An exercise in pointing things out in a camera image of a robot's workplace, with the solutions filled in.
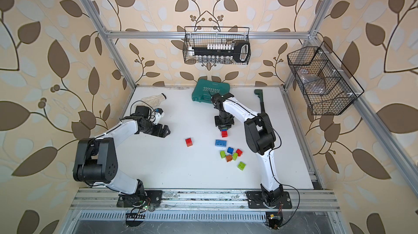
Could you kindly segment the red small lego brick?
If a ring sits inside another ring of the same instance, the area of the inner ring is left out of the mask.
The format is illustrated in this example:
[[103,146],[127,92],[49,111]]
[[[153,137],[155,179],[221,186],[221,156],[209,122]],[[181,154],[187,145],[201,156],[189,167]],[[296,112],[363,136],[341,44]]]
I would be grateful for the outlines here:
[[191,147],[193,145],[193,142],[190,138],[186,139],[186,146]]

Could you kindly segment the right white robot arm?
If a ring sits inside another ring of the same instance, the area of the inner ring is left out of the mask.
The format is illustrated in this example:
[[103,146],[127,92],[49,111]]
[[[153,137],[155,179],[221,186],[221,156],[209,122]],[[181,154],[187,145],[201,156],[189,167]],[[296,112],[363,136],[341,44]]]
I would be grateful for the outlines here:
[[283,197],[283,185],[276,179],[273,165],[276,134],[268,114],[265,112],[263,91],[254,90],[260,100],[261,112],[250,110],[240,103],[234,95],[216,93],[211,96],[214,108],[219,111],[215,125],[220,131],[227,131],[237,119],[244,126],[245,139],[249,149],[259,158],[261,173],[261,197],[265,206],[275,207]]

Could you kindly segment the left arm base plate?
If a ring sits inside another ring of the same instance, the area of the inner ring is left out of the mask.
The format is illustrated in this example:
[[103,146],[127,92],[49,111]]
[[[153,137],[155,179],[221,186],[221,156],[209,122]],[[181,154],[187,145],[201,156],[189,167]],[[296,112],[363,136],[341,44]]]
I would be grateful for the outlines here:
[[132,195],[120,194],[116,206],[123,208],[151,206],[156,208],[161,204],[162,194],[162,190],[145,190],[144,193]]

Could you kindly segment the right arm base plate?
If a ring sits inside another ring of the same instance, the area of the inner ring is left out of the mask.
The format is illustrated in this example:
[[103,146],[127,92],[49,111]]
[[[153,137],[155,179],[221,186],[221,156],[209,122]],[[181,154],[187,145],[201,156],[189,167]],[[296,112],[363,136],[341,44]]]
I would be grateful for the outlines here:
[[292,209],[289,192],[280,194],[265,193],[262,191],[247,191],[246,197],[250,209]]

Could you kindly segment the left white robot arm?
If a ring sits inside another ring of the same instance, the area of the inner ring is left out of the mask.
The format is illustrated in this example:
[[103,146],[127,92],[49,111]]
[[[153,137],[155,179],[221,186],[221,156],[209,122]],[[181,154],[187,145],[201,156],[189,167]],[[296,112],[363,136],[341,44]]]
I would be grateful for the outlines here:
[[90,187],[105,186],[126,196],[146,196],[143,183],[119,169],[116,148],[132,135],[168,136],[169,127],[159,123],[163,116],[160,108],[136,106],[134,113],[107,132],[80,140],[73,168],[74,180]]

